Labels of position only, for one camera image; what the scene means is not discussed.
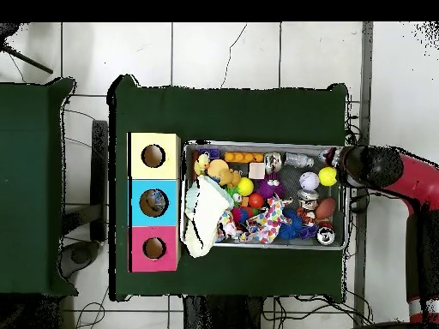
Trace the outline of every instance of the colorful fabric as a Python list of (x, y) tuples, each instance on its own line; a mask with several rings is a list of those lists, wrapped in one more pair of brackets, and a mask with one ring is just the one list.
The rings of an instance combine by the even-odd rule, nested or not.
[(259, 213), (247, 220), (248, 232), (244, 232), (239, 240), (241, 242), (248, 242), (253, 239), (260, 243), (271, 243), (279, 234), (279, 229), (282, 224), (291, 224), (290, 218), (282, 214), (285, 206), (292, 203), (292, 200), (281, 200), (278, 195), (268, 199), (269, 208), (265, 212)]

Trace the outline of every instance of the green table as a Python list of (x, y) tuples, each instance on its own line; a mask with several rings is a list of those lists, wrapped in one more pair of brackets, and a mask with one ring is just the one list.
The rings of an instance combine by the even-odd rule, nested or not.
[(75, 295), (57, 269), (63, 157), (60, 110), (72, 79), (0, 84), (0, 292)]
[(110, 239), (115, 237), (110, 250), (111, 297), (328, 294), (340, 302), (342, 251), (212, 248), (207, 256), (194, 259), (182, 248), (176, 272), (129, 273), (126, 134), (174, 133), (182, 143), (216, 140), (344, 146), (346, 94), (344, 85), (332, 85), (328, 90), (264, 91), (141, 88), (130, 75), (118, 77), (107, 97), (113, 152), (109, 196), (110, 205), (116, 205), (110, 216)]

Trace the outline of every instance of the orange toy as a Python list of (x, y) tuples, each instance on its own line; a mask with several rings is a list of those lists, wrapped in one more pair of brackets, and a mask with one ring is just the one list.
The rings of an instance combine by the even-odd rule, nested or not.
[(224, 160), (227, 163), (262, 163), (264, 161), (264, 154), (226, 152)]

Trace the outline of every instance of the red ball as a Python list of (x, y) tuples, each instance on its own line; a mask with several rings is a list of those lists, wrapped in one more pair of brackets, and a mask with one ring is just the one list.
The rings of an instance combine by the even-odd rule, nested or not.
[(254, 208), (261, 208), (265, 203), (265, 200), (261, 195), (258, 193), (252, 193), (249, 196), (249, 206), (252, 206)]

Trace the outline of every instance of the small figurine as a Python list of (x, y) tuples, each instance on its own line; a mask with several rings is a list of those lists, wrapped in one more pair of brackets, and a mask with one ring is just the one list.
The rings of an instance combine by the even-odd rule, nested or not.
[(198, 159), (194, 162), (194, 172), (197, 176), (205, 175), (206, 169), (209, 168), (209, 154), (203, 153), (198, 157)]
[(273, 194), (277, 194), (280, 198), (285, 193), (285, 188), (279, 180), (278, 173), (267, 174), (259, 184), (256, 192), (262, 196), (263, 199), (273, 197)]
[(278, 152), (265, 153), (264, 162), (265, 172), (267, 174), (279, 173), (280, 169), (282, 168), (282, 157)]
[(315, 190), (298, 190), (298, 204), (308, 211), (314, 211), (317, 208), (319, 194)]

